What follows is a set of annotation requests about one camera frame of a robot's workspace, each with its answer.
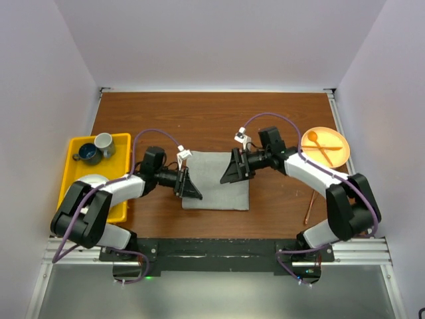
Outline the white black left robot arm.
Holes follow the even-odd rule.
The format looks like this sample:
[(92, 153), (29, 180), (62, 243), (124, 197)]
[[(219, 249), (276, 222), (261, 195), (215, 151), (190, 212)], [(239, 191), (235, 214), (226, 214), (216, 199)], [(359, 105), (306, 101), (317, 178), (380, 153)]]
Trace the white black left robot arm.
[(139, 250), (137, 235), (107, 222), (112, 207), (146, 196), (158, 185), (170, 187), (180, 198), (202, 199), (201, 192), (190, 179), (189, 169), (183, 166), (192, 153), (183, 146), (178, 150), (176, 170), (164, 166), (164, 149), (149, 147), (137, 171), (133, 169), (121, 178), (98, 184), (75, 181), (50, 224), (50, 231), (62, 237), (52, 261), (55, 263), (70, 252), (62, 250), (67, 240), (87, 249), (107, 247), (121, 260), (130, 261)]

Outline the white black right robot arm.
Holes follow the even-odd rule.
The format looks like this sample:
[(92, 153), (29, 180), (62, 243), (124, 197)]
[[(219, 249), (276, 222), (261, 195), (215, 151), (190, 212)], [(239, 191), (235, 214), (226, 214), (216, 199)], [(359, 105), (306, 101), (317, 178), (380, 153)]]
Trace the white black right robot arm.
[(257, 170), (270, 167), (322, 195), (327, 218), (297, 235), (296, 254), (301, 260), (311, 261), (329, 244), (376, 231), (381, 213), (365, 176), (339, 173), (309, 159), (296, 147), (286, 147), (274, 126), (260, 130), (258, 135), (260, 150), (252, 152), (247, 146), (232, 150), (220, 183), (249, 180)]

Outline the grey cloth napkin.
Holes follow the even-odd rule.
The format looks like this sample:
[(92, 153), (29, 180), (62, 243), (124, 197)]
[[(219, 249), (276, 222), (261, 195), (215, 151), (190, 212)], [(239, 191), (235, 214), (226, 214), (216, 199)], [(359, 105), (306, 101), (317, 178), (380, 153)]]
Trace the grey cloth napkin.
[(189, 168), (191, 181), (203, 198), (183, 198), (183, 209), (249, 210), (248, 181), (220, 183), (230, 163), (230, 157), (230, 152), (192, 152), (186, 165)]

